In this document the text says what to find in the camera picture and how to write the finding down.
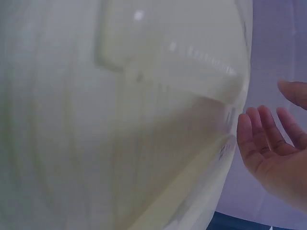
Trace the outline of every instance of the white plastic container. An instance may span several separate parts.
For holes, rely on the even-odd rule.
[[[1,3],[0,229],[206,227],[248,90],[252,15],[232,0],[157,2],[110,1],[101,21],[99,0]]]

